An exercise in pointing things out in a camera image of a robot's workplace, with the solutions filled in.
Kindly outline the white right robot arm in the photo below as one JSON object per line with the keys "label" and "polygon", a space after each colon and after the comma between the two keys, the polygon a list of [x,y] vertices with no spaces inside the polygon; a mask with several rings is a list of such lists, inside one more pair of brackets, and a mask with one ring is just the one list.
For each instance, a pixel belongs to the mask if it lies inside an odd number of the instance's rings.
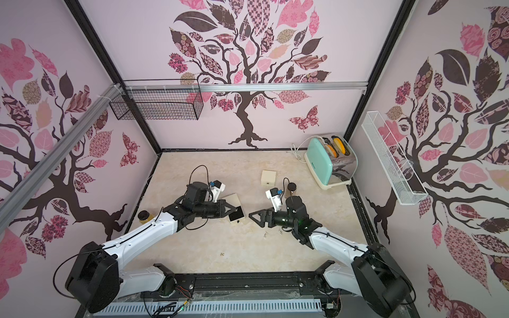
{"label": "white right robot arm", "polygon": [[313,220],[299,196],[286,199],[283,211],[279,197],[271,197],[269,209],[249,213],[249,218],[264,228],[283,227],[301,244],[338,260],[323,269],[320,276],[335,290],[363,297],[379,316],[390,317],[414,288],[387,248],[377,242],[364,245],[343,238]]}

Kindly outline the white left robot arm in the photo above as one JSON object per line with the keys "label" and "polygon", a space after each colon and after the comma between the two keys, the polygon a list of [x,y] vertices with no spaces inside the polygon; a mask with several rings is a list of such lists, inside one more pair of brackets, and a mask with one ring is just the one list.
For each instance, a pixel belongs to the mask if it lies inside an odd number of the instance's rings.
{"label": "white left robot arm", "polygon": [[65,288],[90,313],[104,310],[118,298],[143,292],[172,295],[177,289],[175,274],[161,263],[139,270],[125,267],[152,245],[186,228],[195,219],[221,219],[236,208],[220,198],[225,184],[192,182],[186,193],[161,209],[148,223],[117,239],[84,245]]}

